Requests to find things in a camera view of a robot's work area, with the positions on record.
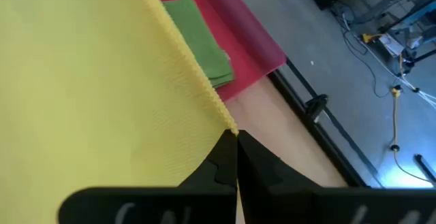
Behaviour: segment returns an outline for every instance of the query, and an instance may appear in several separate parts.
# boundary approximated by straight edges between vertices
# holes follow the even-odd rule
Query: gray floor
[[[329,96],[328,107],[361,151],[377,168],[384,187],[431,187],[430,183],[404,174],[388,150],[392,143],[391,96],[374,96],[368,69],[346,48],[340,26],[329,11],[320,11],[313,0],[244,0],[266,30],[282,47],[317,93]],[[371,56],[363,59],[377,76],[377,92],[385,94],[394,78]],[[436,62],[426,60],[409,75],[409,81],[436,95]],[[306,90],[292,73],[283,68],[303,99]],[[413,155],[423,154],[436,168],[436,111],[417,95],[406,91],[399,106],[400,164],[418,176],[424,175]],[[380,187],[349,144],[339,135],[326,116],[320,123],[368,184]]]

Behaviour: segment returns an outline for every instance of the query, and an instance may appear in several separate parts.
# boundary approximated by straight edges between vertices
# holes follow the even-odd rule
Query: green cloth
[[[173,0],[163,4],[212,85],[216,88],[233,81],[228,55],[215,41],[195,1]]]

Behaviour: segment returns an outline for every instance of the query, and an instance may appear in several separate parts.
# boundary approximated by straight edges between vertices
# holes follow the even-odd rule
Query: fabric texture
[[[233,81],[228,55],[218,46],[194,0],[164,1],[166,10],[216,88]]]
[[[0,223],[176,186],[238,133],[160,0],[0,0]]]
[[[234,81],[217,88],[222,100],[235,97],[285,63],[285,53],[243,0],[194,1],[234,70]]]

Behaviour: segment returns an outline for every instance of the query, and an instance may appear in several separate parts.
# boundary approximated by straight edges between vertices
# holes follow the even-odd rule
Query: red plastic sheet
[[[194,1],[234,70],[235,80],[217,89],[222,100],[234,97],[285,63],[284,52],[242,0]]]

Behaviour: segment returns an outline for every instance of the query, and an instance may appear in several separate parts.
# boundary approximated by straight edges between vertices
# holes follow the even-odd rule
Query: yellow cable
[[[403,65],[402,65],[402,62],[403,62],[403,56],[400,54],[400,72],[401,72],[401,77],[403,77],[403,69],[402,69]],[[397,90],[396,88],[393,88],[392,89],[392,95],[394,96],[394,145],[398,146],[398,135],[397,135],[397,131],[398,130],[397,130],[397,125],[396,125],[396,118],[397,118],[397,111],[398,111],[398,99],[399,99],[399,97],[401,95],[401,91]],[[406,173],[406,174],[408,174],[410,176],[413,176],[414,178],[417,178],[417,179],[420,179],[420,180],[432,183],[432,181],[429,181],[427,179],[421,178],[419,176],[415,176],[415,175],[407,172],[406,170],[404,170],[401,167],[400,163],[398,162],[398,159],[396,157],[396,153],[397,153],[397,150],[394,150],[394,160],[395,160],[396,166],[398,166],[398,168],[402,172],[404,172],[404,173]]]
[[[368,44],[371,40],[373,40],[374,37],[381,37],[381,36],[383,36],[383,34],[369,35],[369,34],[363,33],[362,39],[363,39],[363,42]]]

